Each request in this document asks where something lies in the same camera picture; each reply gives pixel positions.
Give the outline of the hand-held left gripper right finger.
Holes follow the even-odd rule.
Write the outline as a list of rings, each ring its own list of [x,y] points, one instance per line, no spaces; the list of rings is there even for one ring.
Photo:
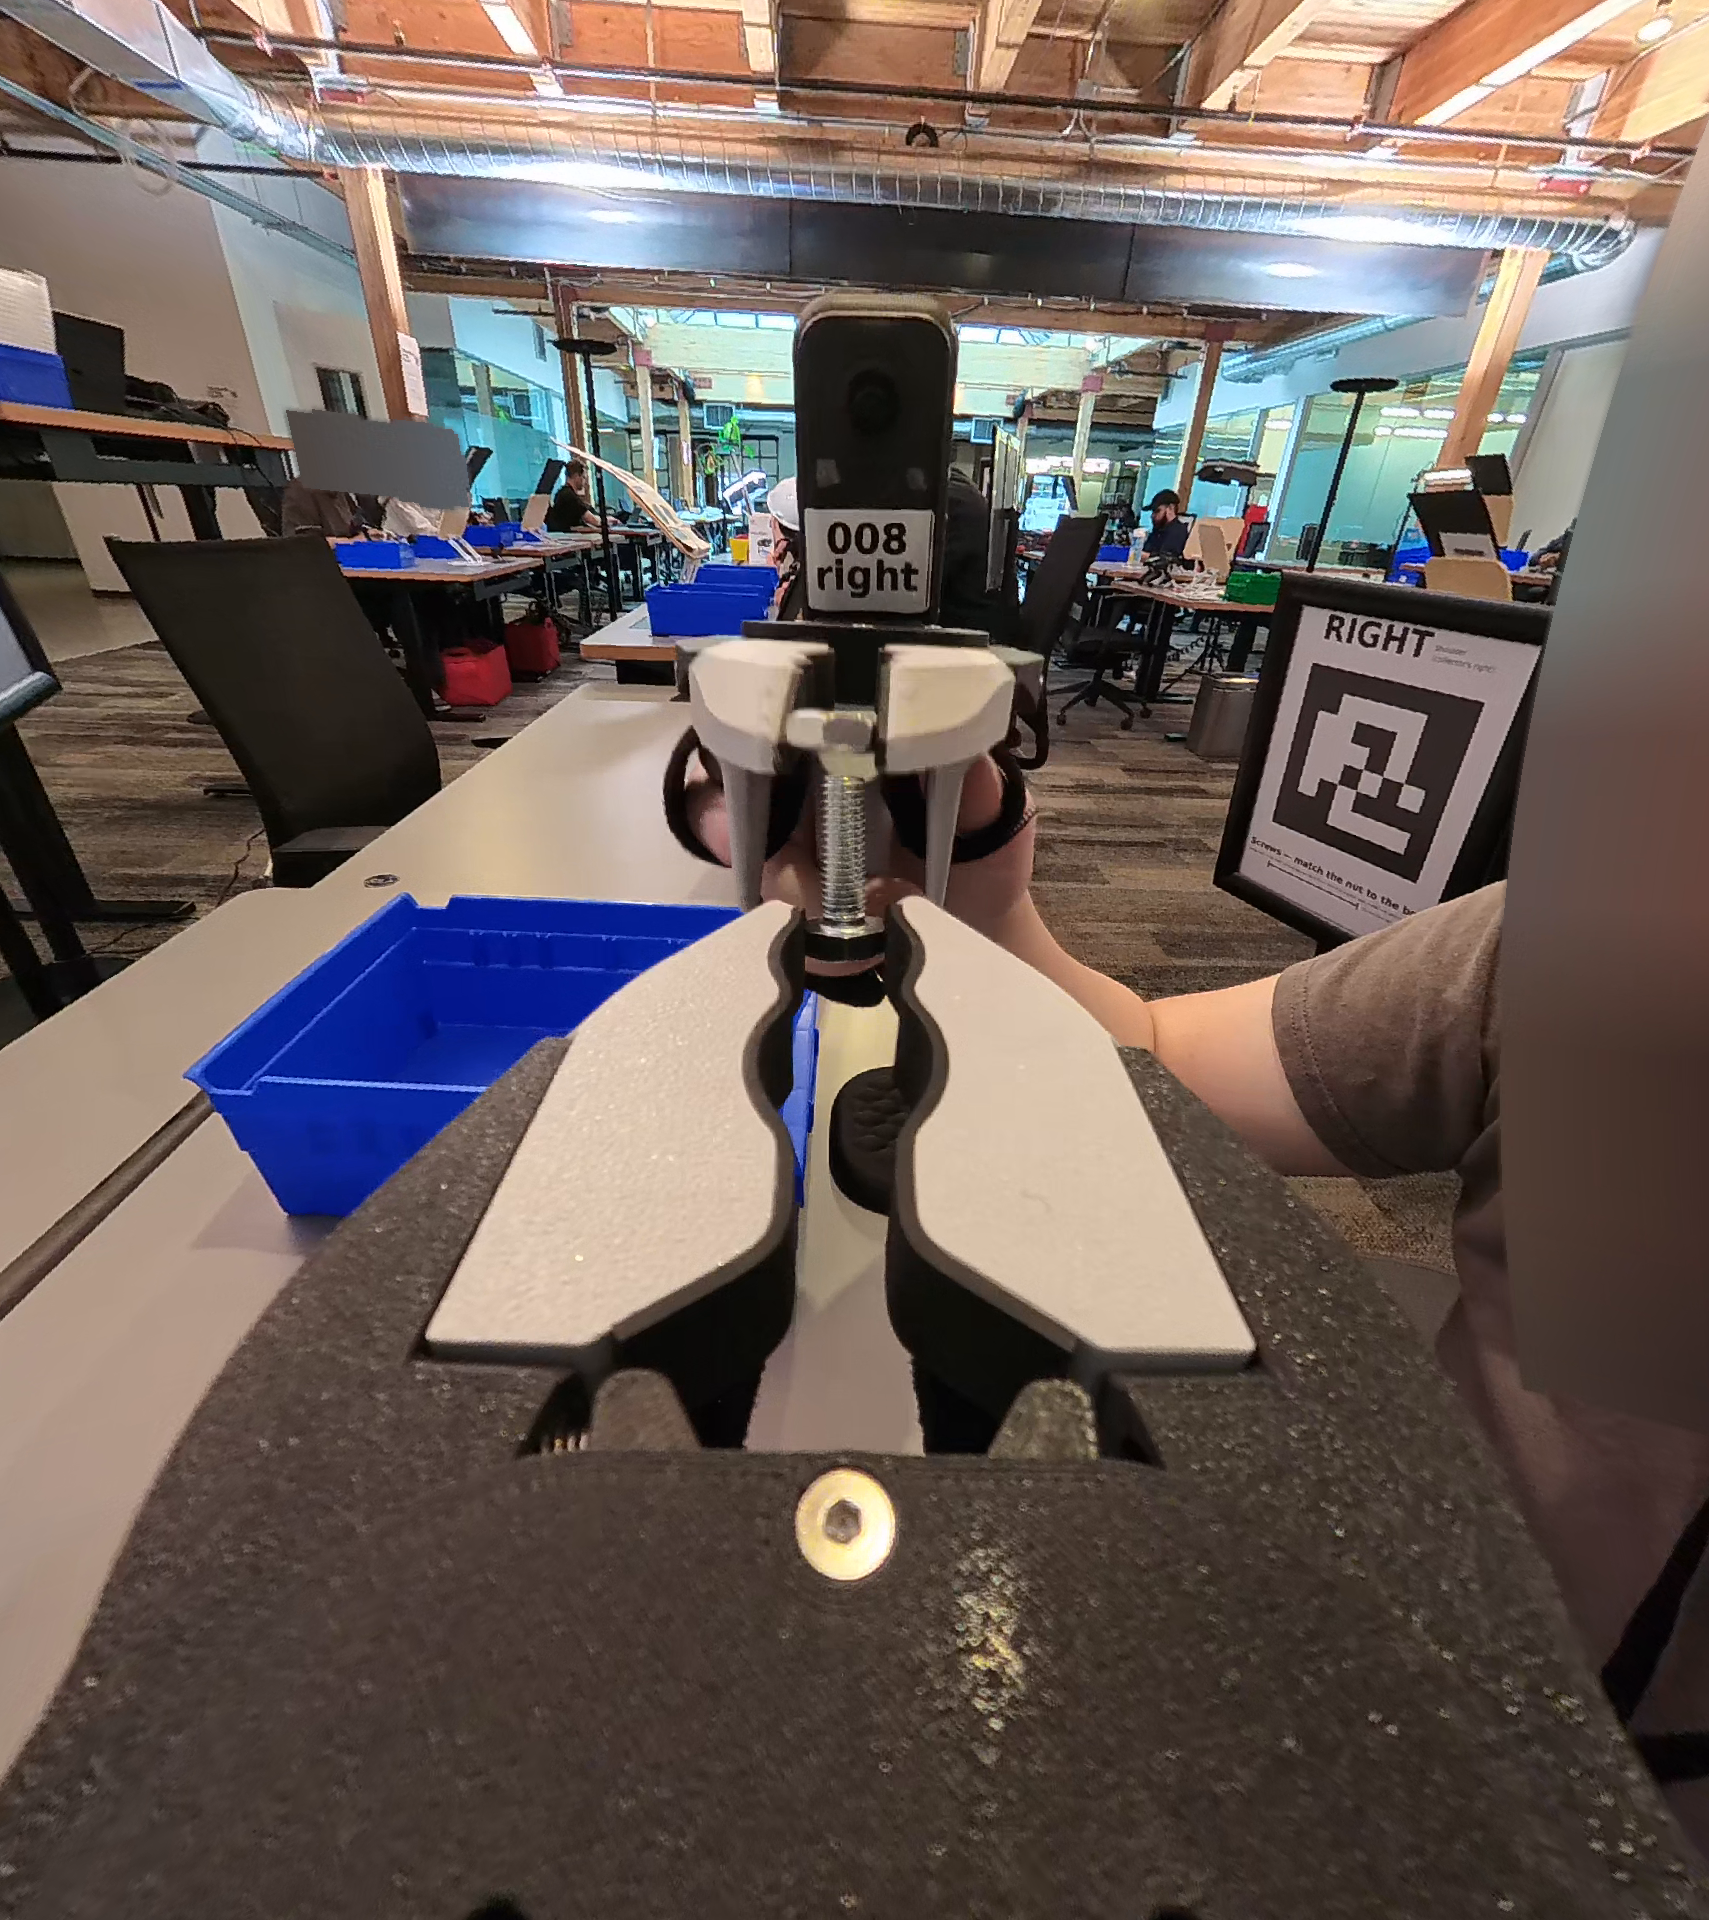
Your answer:
[[[889,912],[889,1322],[955,1392],[1231,1373],[1256,1340],[1117,1046],[927,899]]]

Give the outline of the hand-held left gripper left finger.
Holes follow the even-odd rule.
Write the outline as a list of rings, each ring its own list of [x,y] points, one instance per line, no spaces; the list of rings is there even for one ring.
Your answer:
[[[799,944],[763,905],[579,1024],[426,1322],[435,1358],[760,1372],[795,1307]]]

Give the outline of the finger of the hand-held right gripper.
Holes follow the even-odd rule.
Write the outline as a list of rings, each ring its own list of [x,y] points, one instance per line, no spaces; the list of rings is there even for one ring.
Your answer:
[[[1007,736],[1013,690],[1013,670],[989,647],[883,647],[876,762],[889,778],[925,778],[927,899],[947,897],[965,772]]]
[[[705,646],[691,660],[698,741],[723,780],[728,863],[740,908],[760,908],[774,780],[816,646]]]

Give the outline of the silver bolt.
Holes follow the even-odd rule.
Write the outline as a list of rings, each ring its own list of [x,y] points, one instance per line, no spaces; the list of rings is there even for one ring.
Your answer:
[[[869,932],[867,789],[877,776],[876,713],[864,706],[795,706],[786,736],[819,766],[820,899],[814,932],[847,946]]]

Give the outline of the blue plastic bin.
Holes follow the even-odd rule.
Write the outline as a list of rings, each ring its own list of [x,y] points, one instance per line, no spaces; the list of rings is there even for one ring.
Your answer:
[[[345,1218],[534,1043],[734,908],[404,894],[241,1021],[195,1068],[289,1215]]]

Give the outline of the person's right forearm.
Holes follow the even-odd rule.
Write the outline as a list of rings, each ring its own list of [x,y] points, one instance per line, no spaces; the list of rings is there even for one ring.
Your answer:
[[[1309,1126],[1282,1068],[1271,1018],[1279,975],[1147,1001],[1065,954],[1045,929],[1026,957],[1119,1046],[1149,1052],[1274,1172],[1346,1172]]]

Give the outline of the person's right hand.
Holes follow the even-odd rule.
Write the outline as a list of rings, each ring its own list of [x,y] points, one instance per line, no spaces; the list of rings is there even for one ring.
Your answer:
[[[720,863],[731,867],[722,785],[706,778],[705,769],[696,769],[685,776],[683,789],[689,826],[696,838]],[[820,894],[816,851],[816,829],[809,823],[797,826],[788,843],[763,862],[762,899],[780,899],[799,907],[806,916],[816,916]],[[1032,855],[1035,820],[1028,813],[1001,850],[984,858],[955,858],[944,908],[1095,1011],[1109,982],[1065,954],[1042,922],[1029,897]],[[880,811],[880,826],[869,829],[869,856],[886,858],[886,867],[876,869],[867,888],[867,908],[877,918],[893,899],[924,889],[924,862],[896,843],[886,810]]]

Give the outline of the black office chair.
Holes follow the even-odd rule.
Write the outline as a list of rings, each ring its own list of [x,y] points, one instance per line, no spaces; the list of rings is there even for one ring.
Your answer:
[[[1023,683],[1015,700],[1015,716],[1032,732],[1032,751],[1021,762],[1028,769],[1042,766],[1051,747],[1049,716],[1054,706],[1049,706],[1049,670],[1059,647],[1077,643],[1076,635],[1083,627],[1080,614],[1085,610],[1090,569],[1098,552],[1102,531],[1104,521],[1098,515],[1061,515],[1045,556],[1032,566],[1028,592],[1021,603],[1017,641],[1021,647],[1032,653],[1040,661],[1038,680],[1032,685]],[[1149,711],[1111,680],[1105,667],[1115,646],[1117,641],[1105,633],[1105,628],[1097,628],[1097,635],[1083,646],[1083,653],[1090,653],[1091,674],[1076,690],[1064,695],[1061,711],[1105,703],[1122,713],[1122,728],[1130,728],[1135,716]]]
[[[318,533],[107,541],[254,805],[277,888],[314,888],[442,788],[426,716]]]

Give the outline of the person's grey shirt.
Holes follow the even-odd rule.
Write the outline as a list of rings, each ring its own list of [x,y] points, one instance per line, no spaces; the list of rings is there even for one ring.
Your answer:
[[[1346,1169],[1451,1169],[1459,1300],[1441,1367],[1506,1472],[1569,1615],[1709,1861],[1709,1436],[1524,1386],[1499,1176],[1504,886],[1279,975],[1274,1036]]]

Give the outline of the wooden top desk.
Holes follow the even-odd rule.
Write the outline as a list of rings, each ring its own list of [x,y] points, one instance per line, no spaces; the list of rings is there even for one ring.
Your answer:
[[[291,482],[291,443],[191,411],[170,419],[0,400],[0,477],[172,489],[195,541],[220,541],[216,490],[241,489],[277,508]]]

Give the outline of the silver ventilation duct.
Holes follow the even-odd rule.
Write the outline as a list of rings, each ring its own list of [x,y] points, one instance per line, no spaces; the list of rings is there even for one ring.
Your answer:
[[[379,165],[423,178],[528,181],[600,191],[758,196],[908,210],[1065,217],[1231,235],[1325,238],[1343,245],[1535,250],[1597,271],[1644,229],[1618,210],[1499,210],[1465,204],[1337,198],[1302,182],[1125,176],[1073,157],[956,162],[925,149],[806,138],[766,151],[660,120],[579,115],[511,123],[457,96],[453,114],[373,114],[367,104],[297,102],[237,81],[216,104],[237,138],[321,165]]]

